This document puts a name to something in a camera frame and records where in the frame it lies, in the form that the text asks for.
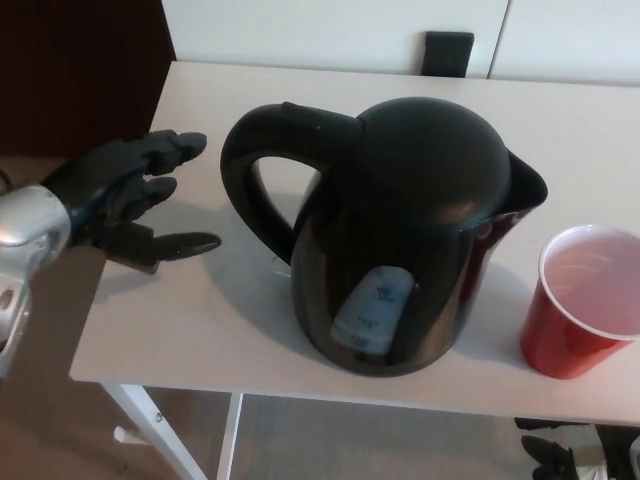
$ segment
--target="table top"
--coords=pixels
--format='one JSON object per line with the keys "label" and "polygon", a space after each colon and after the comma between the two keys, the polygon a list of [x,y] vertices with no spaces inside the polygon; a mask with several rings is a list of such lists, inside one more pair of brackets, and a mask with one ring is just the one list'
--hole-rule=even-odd
{"label": "table top", "polygon": [[[233,124],[254,107],[292,101],[356,115],[378,102],[433,96],[486,118],[542,174],[547,202],[496,249],[469,324],[433,365],[366,378],[316,352],[293,313],[286,266],[230,206],[219,156]],[[163,264],[155,276],[108,263],[71,376],[210,391],[396,405],[504,416],[640,424],[640,344],[581,378],[528,368],[518,332],[550,236],[598,223],[640,235],[640,89],[354,74],[174,63],[153,129],[207,134],[201,157],[175,172],[174,197],[144,223],[158,234],[211,230],[202,257]],[[313,173],[261,161],[276,205],[293,218]]]}

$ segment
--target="floor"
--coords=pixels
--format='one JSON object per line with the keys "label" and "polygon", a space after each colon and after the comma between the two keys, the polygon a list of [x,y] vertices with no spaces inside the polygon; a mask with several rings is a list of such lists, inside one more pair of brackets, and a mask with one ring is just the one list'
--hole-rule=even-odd
{"label": "floor", "polygon": [[[99,387],[68,378],[103,262],[73,250],[33,282],[33,313],[0,384],[1,480],[175,478],[153,448],[115,442],[127,419]],[[229,395],[151,394],[215,478]],[[535,463],[520,437],[509,418],[246,397],[232,480],[526,479]]]}

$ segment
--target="white cabinet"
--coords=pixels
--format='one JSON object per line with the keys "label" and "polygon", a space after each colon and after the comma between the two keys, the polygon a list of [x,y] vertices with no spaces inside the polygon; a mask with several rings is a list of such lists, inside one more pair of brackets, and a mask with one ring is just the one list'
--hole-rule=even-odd
{"label": "white cabinet", "polygon": [[427,30],[475,34],[486,77],[507,0],[163,0],[179,60],[417,73]]}
{"label": "white cabinet", "polygon": [[640,1],[512,0],[491,78],[640,85]]}

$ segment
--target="robotic arm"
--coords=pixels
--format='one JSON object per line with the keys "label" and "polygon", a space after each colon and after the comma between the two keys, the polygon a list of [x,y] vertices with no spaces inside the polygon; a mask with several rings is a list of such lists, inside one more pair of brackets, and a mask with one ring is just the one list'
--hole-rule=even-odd
{"label": "robotic arm", "polygon": [[[202,134],[170,130],[113,141],[63,165],[41,185],[0,197],[0,378],[29,315],[31,277],[66,248],[91,245],[110,260],[153,274],[161,261],[220,245],[211,233],[154,237],[151,228],[133,223],[176,189],[175,179],[160,175],[200,155],[206,143]],[[157,178],[146,180],[149,175]]]}

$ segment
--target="black handle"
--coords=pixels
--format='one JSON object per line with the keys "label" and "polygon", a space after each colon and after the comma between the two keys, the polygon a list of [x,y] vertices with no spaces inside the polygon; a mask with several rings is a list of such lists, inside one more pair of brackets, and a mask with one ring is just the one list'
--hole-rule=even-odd
{"label": "black handle", "polygon": [[256,108],[231,129],[220,161],[227,195],[253,233],[285,262],[291,261],[295,234],[269,199],[256,161],[283,157],[326,172],[336,161],[348,161],[361,136],[357,118],[292,103]]}

